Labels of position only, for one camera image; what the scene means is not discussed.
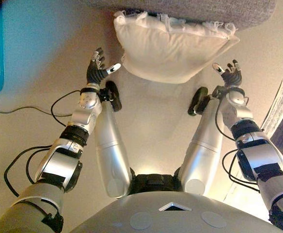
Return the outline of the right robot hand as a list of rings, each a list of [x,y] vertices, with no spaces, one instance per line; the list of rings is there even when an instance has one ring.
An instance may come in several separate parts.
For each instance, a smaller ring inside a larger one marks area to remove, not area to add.
[[[228,63],[227,69],[223,69],[218,63],[213,63],[212,68],[222,77],[225,87],[240,86],[242,83],[241,68],[236,59],[233,65]]]

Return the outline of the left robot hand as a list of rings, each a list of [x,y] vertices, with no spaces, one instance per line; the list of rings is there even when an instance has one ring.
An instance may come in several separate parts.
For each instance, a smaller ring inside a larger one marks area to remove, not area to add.
[[[87,84],[95,83],[100,85],[103,79],[120,69],[120,63],[105,68],[105,65],[103,64],[105,60],[103,53],[102,48],[97,48],[92,54],[86,73]]]

